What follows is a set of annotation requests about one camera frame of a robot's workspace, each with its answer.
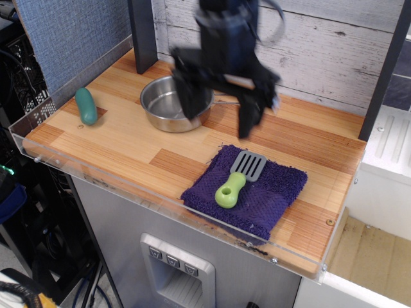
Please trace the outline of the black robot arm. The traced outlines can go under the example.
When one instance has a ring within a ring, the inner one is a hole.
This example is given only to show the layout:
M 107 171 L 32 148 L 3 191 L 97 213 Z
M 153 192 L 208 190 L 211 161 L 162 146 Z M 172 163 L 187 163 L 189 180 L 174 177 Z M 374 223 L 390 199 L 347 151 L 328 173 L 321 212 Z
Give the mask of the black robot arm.
M 247 138 L 266 108 L 277 103 L 280 77 L 255 53 L 259 39 L 258 1 L 200 1 L 195 19 L 200 48 L 174 48 L 173 80 L 188 119 L 206 106 L 206 90 L 234 96 L 240 103 L 238 136 Z

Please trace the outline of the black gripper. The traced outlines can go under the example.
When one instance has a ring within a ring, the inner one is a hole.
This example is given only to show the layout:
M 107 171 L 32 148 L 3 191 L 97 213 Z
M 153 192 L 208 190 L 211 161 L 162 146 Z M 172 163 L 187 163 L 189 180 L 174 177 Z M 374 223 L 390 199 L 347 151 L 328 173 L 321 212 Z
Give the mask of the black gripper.
M 238 98 L 238 137 L 245 139 L 265 108 L 279 104 L 280 77 L 257 58 L 257 9 L 198 9 L 200 47 L 175 47 L 173 81 L 184 116 L 192 120 L 209 108 L 209 89 Z

